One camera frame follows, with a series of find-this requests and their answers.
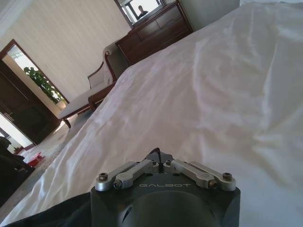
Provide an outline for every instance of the white bed sheet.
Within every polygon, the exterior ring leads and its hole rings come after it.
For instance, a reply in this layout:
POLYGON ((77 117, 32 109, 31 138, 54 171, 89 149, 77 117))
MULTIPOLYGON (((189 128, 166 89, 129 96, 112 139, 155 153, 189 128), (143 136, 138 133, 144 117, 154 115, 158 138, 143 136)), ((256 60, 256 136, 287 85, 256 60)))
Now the white bed sheet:
POLYGON ((303 223, 303 4, 245 4, 130 67, 2 225, 159 147, 230 172, 244 227, 303 223))
POLYGON ((300 3, 303 0, 240 0, 240 6, 245 3, 250 2, 260 2, 260 3, 275 3, 275 2, 285 2, 285 3, 300 3))

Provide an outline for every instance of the mirror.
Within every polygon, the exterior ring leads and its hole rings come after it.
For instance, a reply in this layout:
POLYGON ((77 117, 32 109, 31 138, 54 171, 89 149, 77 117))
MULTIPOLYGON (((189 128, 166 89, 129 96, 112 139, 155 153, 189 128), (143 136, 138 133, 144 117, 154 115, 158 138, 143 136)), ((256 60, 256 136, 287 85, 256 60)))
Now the mirror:
POLYGON ((115 0, 129 25, 154 14, 164 6, 163 0, 115 0))

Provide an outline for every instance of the floor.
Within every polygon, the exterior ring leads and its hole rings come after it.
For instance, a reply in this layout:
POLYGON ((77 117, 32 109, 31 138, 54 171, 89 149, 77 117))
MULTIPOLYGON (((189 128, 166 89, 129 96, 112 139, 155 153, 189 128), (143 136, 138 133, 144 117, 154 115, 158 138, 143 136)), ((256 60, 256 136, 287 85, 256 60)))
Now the floor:
POLYGON ((88 110, 79 115, 75 115, 69 119, 71 129, 62 122, 60 126, 51 133, 39 145, 28 151, 22 151, 19 155, 25 157, 24 161, 30 161, 33 156, 41 152, 44 158, 35 166, 34 172, 23 182, 23 184, 14 192, 14 194, 6 201, 0 208, 0 223, 10 213, 10 211, 27 195, 29 194, 35 183, 40 179, 47 167, 55 160, 60 154, 65 145, 77 134, 79 129, 84 125, 87 119, 91 116, 92 111, 88 110))

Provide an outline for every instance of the wooden dresser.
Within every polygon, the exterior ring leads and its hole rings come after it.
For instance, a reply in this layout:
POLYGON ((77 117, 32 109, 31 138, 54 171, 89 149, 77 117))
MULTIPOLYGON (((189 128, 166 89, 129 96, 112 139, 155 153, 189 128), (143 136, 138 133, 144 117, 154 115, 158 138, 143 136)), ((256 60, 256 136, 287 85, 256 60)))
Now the wooden dresser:
POLYGON ((191 34, 193 29, 179 1, 164 6, 116 44, 133 65, 191 34))

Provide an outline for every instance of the striped wallpaper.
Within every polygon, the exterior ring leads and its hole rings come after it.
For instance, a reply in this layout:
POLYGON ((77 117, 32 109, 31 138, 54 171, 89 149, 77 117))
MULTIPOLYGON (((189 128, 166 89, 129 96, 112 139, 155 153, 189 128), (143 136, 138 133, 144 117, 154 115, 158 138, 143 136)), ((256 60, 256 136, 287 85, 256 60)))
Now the striped wallpaper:
POLYGON ((129 30, 114 0, 33 0, 0 49, 15 39, 71 101, 89 89, 104 47, 129 30))

